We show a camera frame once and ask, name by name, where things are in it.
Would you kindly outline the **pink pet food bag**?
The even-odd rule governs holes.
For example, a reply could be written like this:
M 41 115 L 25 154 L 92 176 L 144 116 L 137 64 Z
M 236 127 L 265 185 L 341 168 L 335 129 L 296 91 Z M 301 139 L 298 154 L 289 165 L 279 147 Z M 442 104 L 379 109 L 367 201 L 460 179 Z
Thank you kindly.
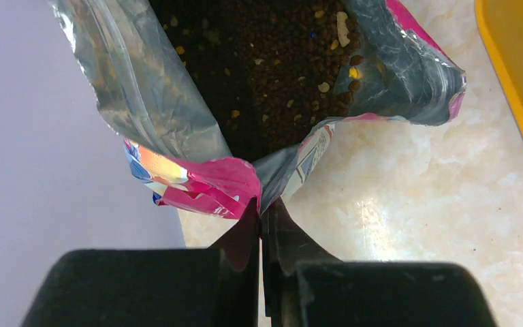
M 356 19 L 361 63 L 347 116 L 330 116 L 303 141 L 255 161 L 234 157 L 176 54 L 151 1 L 51 1 L 103 120 L 124 139 L 131 173 L 158 205 L 238 219 L 295 193 L 348 121 L 439 126 L 458 115 L 466 75 L 399 1 L 341 1 Z

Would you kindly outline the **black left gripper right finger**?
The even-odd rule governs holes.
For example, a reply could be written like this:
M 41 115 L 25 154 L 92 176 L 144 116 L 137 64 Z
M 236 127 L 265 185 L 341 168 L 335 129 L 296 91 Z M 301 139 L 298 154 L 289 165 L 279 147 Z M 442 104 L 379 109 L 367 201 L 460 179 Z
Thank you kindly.
M 273 326 L 495 326 L 472 274 L 450 262 L 345 262 L 277 200 L 261 216 Z

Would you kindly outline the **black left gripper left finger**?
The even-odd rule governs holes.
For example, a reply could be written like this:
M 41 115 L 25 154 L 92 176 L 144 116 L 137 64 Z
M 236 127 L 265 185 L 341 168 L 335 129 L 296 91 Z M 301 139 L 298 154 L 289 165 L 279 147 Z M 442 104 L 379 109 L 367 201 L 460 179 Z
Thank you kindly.
M 50 269 L 23 326 L 256 326 L 259 214 L 251 200 L 207 248 L 80 249 Z

